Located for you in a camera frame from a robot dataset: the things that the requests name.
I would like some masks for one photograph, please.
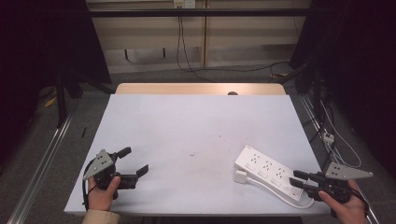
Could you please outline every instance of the human hand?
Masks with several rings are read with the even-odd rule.
[[[348,180],[348,185],[359,192],[354,180]],[[343,224],[365,224],[364,202],[355,195],[351,195],[349,202],[339,203],[325,191],[319,192],[320,198],[337,214],[338,220]]]
[[[96,182],[93,176],[90,177],[88,179],[88,189],[90,190],[90,193],[88,194],[89,208],[94,210],[110,211],[111,204],[113,203],[113,194],[116,192],[119,184],[120,177],[115,176],[108,185],[107,190],[102,190],[96,187]]]

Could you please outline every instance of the socket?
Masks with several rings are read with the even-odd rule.
[[[293,171],[260,153],[260,151],[250,146],[245,146],[241,154],[235,161],[237,169],[247,172],[247,175],[257,181],[262,182],[285,199],[299,201],[303,194],[302,189],[295,188],[290,184],[289,178],[293,177]]]
[[[195,0],[184,0],[183,8],[195,8]]]

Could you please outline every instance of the aluminum rail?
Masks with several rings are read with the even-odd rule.
[[[32,176],[29,185],[23,192],[7,224],[23,224],[25,219],[27,218],[30,208],[35,201],[35,197],[40,191],[41,185],[43,184],[44,179],[46,178],[47,173],[50,170],[52,161],[55,158],[62,141],[64,140],[64,136],[66,135],[71,120],[76,113],[77,107],[78,101],[71,103],[70,114],[67,116],[66,121],[64,122],[62,127],[55,131],[55,134],[53,135],[52,140],[50,141],[49,146],[44,153],[43,159],[35,170],[35,173]]]
[[[331,16],[333,8],[182,8],[182,9],[96,9],[82,10],[39,10],[40,16],[51,17],[304,17]]]

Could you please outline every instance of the power cord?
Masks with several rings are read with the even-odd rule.
[[[179,58],[179,57],[178,57],[178,53],[179,53],[179,49],[180,49],[180,38],[181,38],[182,43],[183,43],[184,56],[185,56],[185,58],[186,58],[187,65],[188,65],[189,69],[186,69],[186,68],[181,67],[180,62],[179,62],[179,59],[178,59],[178,58]],[[254,72],[254,71],[260,71],[260,70],[263,70],[263,69],[266,69],[266,68],[270,68],[270,70],[271,70],[271,79],[268,81],[268,83],[269,83],[269,82],[272,81],[273,76],[275,76],[275,75],[273,74],[272,67],[273,67],[274,65],[281,64],[281,63],[289,63],[289,62],[272,63],[272,64],[266,65],[266,66],[264,66],[264,67],[253,68],[253,69],[246,69],[246,70],[226,69],[226,68],[195,68],[195,69],[193,69],[193,68],[191,67],[191,65],[190,65],[189,57],[187,56],[186,43],[185,43],[185,40],[184,40],[183,19],[182,19],[181,17],[178,17],[177,66],[178,66],[178,67],[180,68],[180,70],[182,70],[182,71],[185,71],[185,72],[193,72],[194,75],[195,75],[196,77],[198,77],[198,78],[200,78],[200,79],[202,79],[202,80],[209,81],[209,82],[215,82],[215,81],[213,81],[213,80],[211,80],[211,79],[208,79],[208,78],[205,78],[205,77],[201,77],[201,76],[199,76],[198,74],[196,74],[195,72],[198,72],[198,71]]]
[[[332,108],[331,108],[331,106],[330,106],[330,97],[329,97],[329,96],[326,97],[326,98],[324,99],[324,101],[326,102],[326,107],[324,108],[324,110],[326,111],[327,108],[329,108],[330,111],[332,112]],[[324,125],[324,123],[325,123],[325,121],[326,121],[326,117],[322,118],[322,120],[323,120],[323,125]],[[332,112],[332,118],[330,119],[330,118],[328,117],[328,120],[329,120],[330,123],[334,124],[334,113],[333,113],[333,112]],[[334,135],[334,128],[331,129],[330,133],[331,133],[332,135]],[[323,136],[323,137],[322,137],[322,144],[323,144],[324,148],[326,149],[326,143],[325,143],[325,141],[324,141],[324,139],[323,139],[323,138],[324,138],[324,135],[322,135],[322,136]],[[320,169],[321,169],[322,171],[323,171],[324,168],[326,167],[327,161],[330,160],[330,156],[331,156],[332,152],[334,151],[334,148],[335,148],[335,139],[332,140],[332,145],[331,145],[331,146],[329,145],[329,147],[331,148],[331,150],[326,150],[326,152],[327,152],[327,153],[326,153],[326,159],[324,160],[323,164],[320,166]]]
[[[329,146],[329,149],[332,151],[332,153],[334,154],[334,156],[335,157],[337,157],[339,160],[341,160],[345,165],[347,165],[347,166],[349,166],[349,167],[352,167],[352,168],[359,168],[359,167],[361,167],[361,158],[359,157],[359,155],[358,155],[358,153],[355,151],[355,149],[341,136],[341,134],[339,133],[339,132],[337,132],[337,130],[335,129],[335,127],[334,127],[334,125],[332,124],[332,121],[330,120],[330,116],[329,116],[329,114],[327,113],[327,110],[326,110],[326,107],[324,106],[324,104],[320,101],[320,104],[322,105],[322,107],[324,108],[324,112],[325,112],[325,114],[326,114],[326,116],[327,116],[327,118],[328,118],[328,120],[329,120],[329,123],[332,125],[332,128],[334,129],[334,132],[349,146],[349,148],[352,150],[352,152],[355,154],[355,156],[356,156],[356,158],[358,159],[358,161],[359,161],[359,165],[351,165],[351,164],[349,164],[349,163],[347,163],[347,162],[345,162],[344,160],[343,160],[343,158],[341,157],[341,155],[338,155],[337,153],[335,153],[334,152],[334,149],[329,145],[329,144],[327,144],[328,146]]]
[[[90,166],[91,166],[91,164],[93,163],[93,161],[94,160],[91,160],[89,163],[88,163],[88,165],[85,167],[85,170],[84,170],[84,174],[86,174],[87,173],[87,171],[88,171],[88,169],[90,168]],[[90,208],[90,202],[88,201],[88,195],[90,194],[90,192],[93,190],[93,189],[95,189],[96,188],[96,186],[95,187],[93,187],[92,189],[90,189],[89,191],[88,191],[88,193],[87,193],[87,190],[85,189],[85,180],[82,180],[82,198],[83,198],[83,200],[84,200],[84,206],[85,206],[85,210],[87,210],[88,211],[88,209]]]
[[[238,182],[238,183],[241,183],[241,184],[245,184],[247,181],[249,181],[249,182],[251,182],[251,183],[254,183],[254,184],[258,184],[258,185],[260,185],[260,186],[262,186],[262,187],[268,189],[268,190],[271,191],[272,193],[274,193],[274,194],[275,194],[280,200],[282,200],[284,203],[286,203],[286,204],[288,204],[288,205],[290,205],[290,206],[292,206],[292,207],[295,207],[295,208],[306,209],[306,208],[309,208],[310,206],[312,206],[312,204],[314,204],[314,202],[315,202],[315,200],[312,199],[311,202],[309,202],[309,203],[306,204],[306,205],[302,205],[302,206],[297,205],[297,204],[294,204],[294,203],[291,203],[291,202],[289,202],[288,200],[286,200],[285,198],[283,198],[280,194],[276,193],[274,190],[268,188],[268,187],[267,187],[266,185],[264,185],[262,182],[257,181],[257,180],[255,180],[255,179],[253,179],[253,178],[248,177],[248,174],[247,174],[246,172],[244,172],[244,171],[239,171],[239,170],[236,171],[233,180],[234,180],[235,182]]]
[[[189,66],[190,70],[184,69],[180,66],[180,62],[178,61],[178,50],[180,48],[180,37],[182,38],[183,41],[183,49],[184,49],[184,55],[186,57],[187,60],[187,65]],[[183,19],[181,17],[178,17],[178,41],[177,41],[177,65],[178,67],[185,72],[192,72],[196,77],[208,81],[208,82],[213,82],[216,83],[215,81],[209,79],[209,78],[205,78],[205,77],[201,77],[198,74],[195,73],[195,71],[191,68],[190,66],[190,62],[189,62],[189,57],[187,57],[187,52],[186,52],[186,43],[184,42],[184,28],[183,28]]]

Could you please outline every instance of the power strip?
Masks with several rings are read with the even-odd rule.
[[[296,177],[289,167],[260,153],[253,147],[245,146],[236,159],[235,166],[285,199],[290,198],[298,202],[303,194],[302,189],[295,188],[290,184],[289,178]]]

